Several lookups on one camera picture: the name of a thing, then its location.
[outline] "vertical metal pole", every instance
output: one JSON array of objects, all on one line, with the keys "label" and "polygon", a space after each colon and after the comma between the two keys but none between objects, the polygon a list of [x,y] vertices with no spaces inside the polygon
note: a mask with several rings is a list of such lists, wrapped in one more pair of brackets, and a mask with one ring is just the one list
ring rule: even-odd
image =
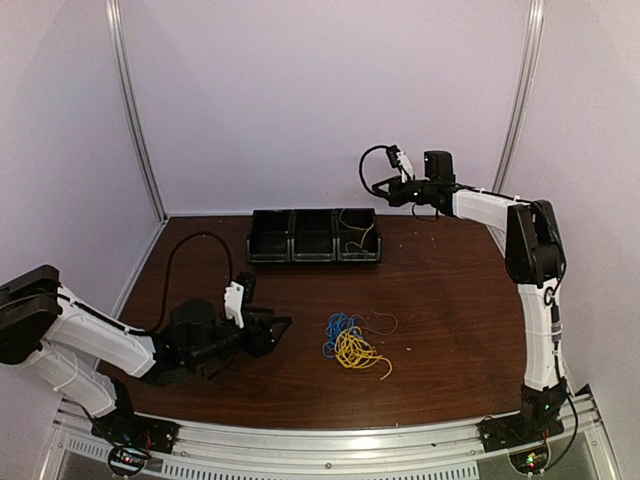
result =
[{"label": "vertical metal pole", "polygon": [[129,132],[133,140],[133,146],[138,157],[142,177],[147,188],[147,193],[151,199],[154,213],[158,222],[162,223],[166,220],[167,214],[162,204],[160,190],[151,161],[149,160],[149,152],[142,133],[140,124],[140,116],[138,107],[136,106],[135,96],[133,94],[133,82],[131,81],[131,72],[129,70],[129,61],[127,60],[127,51],[124,42],[124,34],[122,31],[122,21],[120,18],[120,1],[106,0],[107,7],[107,24],[113,44],[113,52],[116,60],[116,70],[120,80],[120,90],[122,92],[122,101],[125,109],[125,116],[129,125]]},{"label": "vertical metal pole", "polygon": [[507,130],[502,156],[496,178],[493,182],[493,191],[501,192],[513,161],[513,156],[518,144],[520,130],[524,120],[524,111],[527,98],[531,92],[533,76],[538,63],[538,53],[540,52],[540,41],[544,24],[544,0],[531,0],[529,9],[529,23],[524,41],[524,51],[522,53],[522,65],[520,67],[520,79],[516,90],[516,98],[511,112],[511,121]]}]

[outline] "brown tabletop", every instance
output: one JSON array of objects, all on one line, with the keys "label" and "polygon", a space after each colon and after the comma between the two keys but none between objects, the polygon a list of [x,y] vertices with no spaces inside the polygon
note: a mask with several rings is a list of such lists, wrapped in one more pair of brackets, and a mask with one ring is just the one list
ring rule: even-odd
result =
[{"label": "brown tabletop", "polygon": [[[116,368],[101,370],[124,381],[143,413],[183,420],[280,428],[359,428],[414,425],[497,414],[519,408],[525,367],[523,315],[516,287],[487,230],[442,218],[379,216],[380,265],[247,267],[250,217],[174,218],[167,225],[133,290],[121,320],[151,327],[157,321],[164,270],[182,237],[210,229],[229,243],[235,274],[254,270],[254,304],[290,315],[293,326],[272,354],[245,353],[215,380],[153,387]],[[198,238],[176,255],[168,308],[191,297],[218,311],[227,284],[222,249]],[[328,317],[335,312],[370,317],[389,336],[367,335],[393,362],[345,370],[321,352]]]}]

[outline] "storage bin compartment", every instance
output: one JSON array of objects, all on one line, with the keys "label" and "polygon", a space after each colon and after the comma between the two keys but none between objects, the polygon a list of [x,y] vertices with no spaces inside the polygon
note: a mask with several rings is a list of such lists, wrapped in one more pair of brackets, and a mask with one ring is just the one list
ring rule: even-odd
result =
[{"label": "storage bin compartment", "polygon": [[291,259],[291,210],[256,210],[247,237],[249,263],[281,263]]},{"label": "storage bin compartment", "polygon": [[380,261],[382,239],[373,209],[339,210],[336,223],[339,262]]},{"label": "storage bin compartment", "polygon": [[332,262],[336,258],[333,210],[296,210],[293,260]]}]

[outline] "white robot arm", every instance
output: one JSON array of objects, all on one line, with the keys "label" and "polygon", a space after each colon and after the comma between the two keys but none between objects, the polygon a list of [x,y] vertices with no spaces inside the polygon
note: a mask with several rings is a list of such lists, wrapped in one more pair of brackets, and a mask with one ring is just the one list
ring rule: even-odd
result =
[{"label": "white robot arm", "polygon": [[0,363],[22,364],[78,402],[96,434],[135,448],[145,447],[151,436],[154,450],[170,452],[173,442],[167,439],[175,438],[177,426],[136,415],[126,387],[91,369],[75,351],[145,383],[166,385],[193,374],[210,379],[210,367],[240,350],[253,357],[270,353],[291,324],[270,309],[248,305],[255,277],[247,273],[227,287],[225,315],[216,316],[206,300],[191,299],[171,311],[160,332],[131,327],[88,306],[58,276],[43,265],[0,286]]},{"label": "white robot arm", "polygon": [[[399,175],[369,187],[363,164],[376,150],[385,151]],[[479,425],[485,450],[510,448],[527,440],[538,441],[542,435],[562,432],[558,415],[568,393],[560,361],[559,294],[566,259],[551,204],[545,200],[510,198],[457,183],[448,152],[425,152],[425,179],[416,179],[407,162],[397,146],[377,145],[360,159],[360,180],[367,192],[385,199],[390,206],[431,205],[444,215],[491,228],[522,301],[527,367],[521,411]]]}]

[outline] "purple wall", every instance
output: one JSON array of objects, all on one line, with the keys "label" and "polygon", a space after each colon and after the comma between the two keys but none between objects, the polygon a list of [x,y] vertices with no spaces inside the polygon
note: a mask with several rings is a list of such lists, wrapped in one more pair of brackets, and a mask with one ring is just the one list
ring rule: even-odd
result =
[{"label": "purple wall", "polygon": [[[104,4],[0,2],[0,284],[42,263],[110,312],[157,225]],[[0,367],[0,478],[30,479],[59,396]]]},{"label": "purple wall", "polygon": [[639,18],[632,0],[547,2],[505,188],[554,203],[569,265],[564,353],[576,386],[593,387],[623,478],[640,468]]},{"label": "purple wall", "polygon": [[[529,2],[140,0],[122,18],[171,213],[375,205],[360,154],[448,149],[490,187]],[[391,176],[372,157],[371,180]]]}]

